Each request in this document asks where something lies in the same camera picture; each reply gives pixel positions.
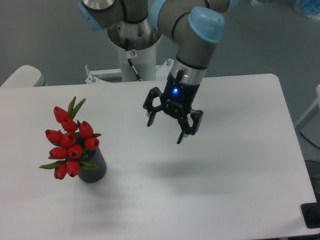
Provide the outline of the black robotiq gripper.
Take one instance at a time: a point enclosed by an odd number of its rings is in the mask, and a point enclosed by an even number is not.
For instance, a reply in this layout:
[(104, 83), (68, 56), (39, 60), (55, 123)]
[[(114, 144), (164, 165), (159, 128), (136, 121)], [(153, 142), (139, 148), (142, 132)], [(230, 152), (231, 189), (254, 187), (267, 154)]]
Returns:
[[(204, 112), (202, 110), (192, 109), (192, 103), (200, 87), (182, 82), (184, 71), (178, 70), (176, 77), (169, 73), (167, 83), (162, 93), (158, 87), (152, 88), (143, 104), (143, 108), (147, 110), (148, 122), (150, 127), (155, 119), (156, 113), (164, 111), (167, 115), (177, 118), (181, 128), (177, 144), (180, 144), (183, 138), (189, 135), (195, 135), (200, 127)], [(160, 105), (153, 106), (153, 100), (160, 97)], [(189, 124), (188, 114), (192, 120)]]

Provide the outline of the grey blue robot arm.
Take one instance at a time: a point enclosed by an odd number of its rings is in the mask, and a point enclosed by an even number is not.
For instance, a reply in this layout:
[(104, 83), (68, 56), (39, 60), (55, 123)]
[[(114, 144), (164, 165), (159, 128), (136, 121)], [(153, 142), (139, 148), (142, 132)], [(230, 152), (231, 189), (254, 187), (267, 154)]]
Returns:
[(225, 28), (223, 14), (236, 0), (81, 0), (77, 6), (93, 31), (106, 30), (118, 50), (124, 82), (156, 78), (156, 44), (165, 36), (178, 45), (164, 90), (152, 88), (143, 104), (148, 124), (157, 112), (176, 119), (179, 138), (194, 135), (203, 117), (193, 100)]

